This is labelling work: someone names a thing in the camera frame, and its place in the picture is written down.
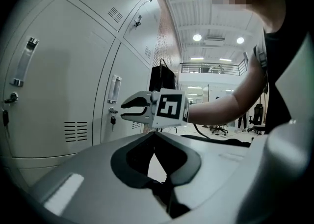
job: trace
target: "railing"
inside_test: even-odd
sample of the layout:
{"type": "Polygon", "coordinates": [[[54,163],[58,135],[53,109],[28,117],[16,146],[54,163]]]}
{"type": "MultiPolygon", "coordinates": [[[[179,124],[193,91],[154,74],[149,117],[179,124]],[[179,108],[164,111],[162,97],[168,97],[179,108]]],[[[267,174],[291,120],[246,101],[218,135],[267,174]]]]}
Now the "railing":
{"type": "Polygon", "coordinates": [[[208,62],[183,62],[181,73],[213,73],[241,76],[247,71],[247,65],[243,60],[239,65],[208,63],[208,62]]]}

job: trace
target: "person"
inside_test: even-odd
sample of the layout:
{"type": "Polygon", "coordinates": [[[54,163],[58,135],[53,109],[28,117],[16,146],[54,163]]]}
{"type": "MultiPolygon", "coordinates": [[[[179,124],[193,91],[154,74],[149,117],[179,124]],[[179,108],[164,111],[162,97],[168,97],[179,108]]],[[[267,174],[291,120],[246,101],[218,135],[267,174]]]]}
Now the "person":
{"type": "Polygon", "coordinates": [[[307,32],[305,0],[229,0],[256,14],[263,23],[262,39],[248,62],[248,73],[231,94],[210,103],[192,105],[188,122],[201,125],[222,125],[246,113],[263,91],[269,89],[265,121],[269,133],[276,126],[289,122],[289,111],[275,86],[288,67],[307,32]]]}
{"type": "Polygon", "coordinates": [[[242,119],[243,119],[243,132],[245,132],[246,131],[246,113],[244,114],[244,115],[242,115],[241,117],[239,117],[239,119],[238,119],[238,123],[237,123],[237,132],[239,132],[240,131],[240,127],[241,127],[241,123],[242,123],[242,119]]]}

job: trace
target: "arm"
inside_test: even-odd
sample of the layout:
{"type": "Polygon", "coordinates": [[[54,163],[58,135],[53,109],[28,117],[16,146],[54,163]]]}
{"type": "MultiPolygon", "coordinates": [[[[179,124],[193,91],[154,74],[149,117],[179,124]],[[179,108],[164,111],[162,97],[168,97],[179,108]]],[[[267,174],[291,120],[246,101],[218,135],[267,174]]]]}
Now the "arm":
{"type": "Polygon", "coordinates": [[[248,74],[234,93],[213,102],[191,105],[188,122],[220,125],[236,120],[254,105],[264,87],[264,73],[260,63],[252,56],[249,60],[248,74]]]}

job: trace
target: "floor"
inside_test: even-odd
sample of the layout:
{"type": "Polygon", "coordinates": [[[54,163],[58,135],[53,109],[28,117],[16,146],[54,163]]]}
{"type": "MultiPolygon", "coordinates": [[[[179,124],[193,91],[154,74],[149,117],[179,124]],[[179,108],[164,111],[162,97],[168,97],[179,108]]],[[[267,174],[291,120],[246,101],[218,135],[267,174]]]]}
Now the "floor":
{"type": "MultiPolygon", "coordinates": [[[[216,139],[216,140],[226,140],[226,139],[238,139],[242,142],[252,142],[252,138],[256,137],[257,134],[253,133],[253,132],[236,132],[236,128],[235,127],[225,127],[226,130],[228,130],[228,134],[226,136],[223,136],[223,134],[219,134],[219,135],[215,135],[212,134],[211,131],[209,130],[209,128],[203,128],[201,125],[197,125],[197,128],[199,129],[199,131],[203,134],[205,134],[206,136],[208,136],[211,139],[216,139]]],[[[177,132],[175,128],[165,128],[163,129],[163,132],[168,132],[168,133],[172,133],[175,135],[194,135],[194,136],[200,136],[202,137],[202,135],[200,135],[193,124],[188,123],[186,126],[180,126],[177,127],[177,132]]],[[[161,164],[159,163],[157,157],[155,156],[155,154],[153,155],[151,162],[150,162],[150,166],[149,166],[149,171],[148,171],[148,176],[150,178],[153,178],[159,182],[165,181],[166,179],[166,173],[163,170],[161,164]]]]}

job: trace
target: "ceiling light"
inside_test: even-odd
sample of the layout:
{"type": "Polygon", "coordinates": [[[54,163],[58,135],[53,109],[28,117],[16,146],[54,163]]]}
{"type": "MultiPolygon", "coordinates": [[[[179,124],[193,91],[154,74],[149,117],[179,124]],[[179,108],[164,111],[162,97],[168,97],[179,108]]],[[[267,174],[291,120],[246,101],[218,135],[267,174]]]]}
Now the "ceiling light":
{"type": "Polygon", "coordinates": [[[223,58],[220,58],[219,60],[221,60],[221,61],[232,61],[232,60],[229,60],[229,59],[223,59],[223,58]]]}
{"type": "Polygon", "coordinates": [[[202,40],[202,36],[201,36],[200,34],[195,34],[195,35],[193,36],[193,40],[194,40],[194,41],[200,41],[200,40],[202,40]]]}
{"type": "Polygon", "coordinates": [[[238,44],[242,44],[242,43],[244,42],[244,38],[243,38],[243,37],[239,37],[239,38],[236,40],[236,42],[237,42],[238,44]]]}

